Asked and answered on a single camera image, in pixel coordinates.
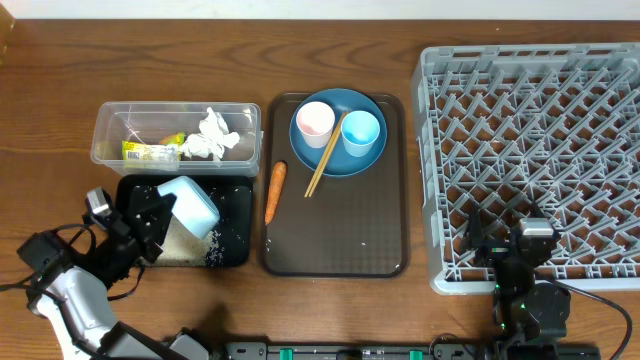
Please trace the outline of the light blue bowl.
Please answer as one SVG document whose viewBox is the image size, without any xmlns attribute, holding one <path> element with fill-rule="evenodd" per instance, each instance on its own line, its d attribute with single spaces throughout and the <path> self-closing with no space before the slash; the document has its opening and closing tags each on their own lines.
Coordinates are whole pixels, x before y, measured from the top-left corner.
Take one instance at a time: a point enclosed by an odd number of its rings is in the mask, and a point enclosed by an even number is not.
<svg viewBox="0 0 640 360">
<path fill-rule="evenodd" d="M 195 237 L 204 240 L 220 219 L 219 211 L 204 190 L 190 177 L 179 176 L 157 186 L 160 196 L 172 194 L 172 214 Z"/>
</svg>

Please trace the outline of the white paper napkin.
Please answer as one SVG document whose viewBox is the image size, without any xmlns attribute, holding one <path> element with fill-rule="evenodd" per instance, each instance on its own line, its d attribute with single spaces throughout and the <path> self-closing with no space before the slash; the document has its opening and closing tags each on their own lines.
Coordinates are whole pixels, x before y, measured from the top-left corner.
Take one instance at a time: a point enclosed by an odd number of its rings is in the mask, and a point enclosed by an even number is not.
<svg viewBox="0 0 640 360">
<path fill-rule="evenodd" d="M 212 155 L 214 160 L 220 160 L 224 156 L 225 149 L 223 145 L 212 139 L 193 134 L 181 145 L 180 152 L 189 158 L 208 158 Z"/>
</svg>

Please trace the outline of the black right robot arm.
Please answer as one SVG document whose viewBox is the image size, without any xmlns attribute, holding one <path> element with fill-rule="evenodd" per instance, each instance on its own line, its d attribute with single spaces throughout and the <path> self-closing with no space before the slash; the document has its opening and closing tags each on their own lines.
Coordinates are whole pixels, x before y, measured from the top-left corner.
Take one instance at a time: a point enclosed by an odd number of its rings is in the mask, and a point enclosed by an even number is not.
<svg viewBox="0 0 640 360">
<path fill-rule="evenodd" d="M 494 271 L 494 320 L 503 329 L 495 340 L 497 359 L 524 354 L 522 346 L 544 337 L 564 337 L 570 295 L 552 284 L 538 283 L 535 270 L 551 258 L 559 231 L 536 204 L 502 238 L 487 235 L 480 208 L 469 213 L 463 248 L 474 252 L 474 264 Z"/>
</svg>

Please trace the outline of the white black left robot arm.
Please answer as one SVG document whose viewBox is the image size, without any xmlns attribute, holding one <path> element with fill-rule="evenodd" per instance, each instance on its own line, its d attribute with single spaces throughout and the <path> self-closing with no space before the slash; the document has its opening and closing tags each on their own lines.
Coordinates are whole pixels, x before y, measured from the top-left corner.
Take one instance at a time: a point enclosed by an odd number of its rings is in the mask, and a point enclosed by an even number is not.
<svg viewBox="0 0 640 360">
<path fill-rule="evenodd" d="M 106 239 L 92 236 L 89 249 L 80 252 L 59 228 L 37 232 L 17 251 L 32 274 L 1 288 L 26 293 L 28 308 L 51 323 L 66 359 L 214 359 L 216 352 L 188 329 L 161 342 L 118 320 L 108 293 L 141 260 L 154 262 L 172 219 L 200 203 L 195 190 L 143 186 L 120 210 L 102 188 L 91 190 L 75 228 L 83 234 L 99 226 Z"/>
</svg>

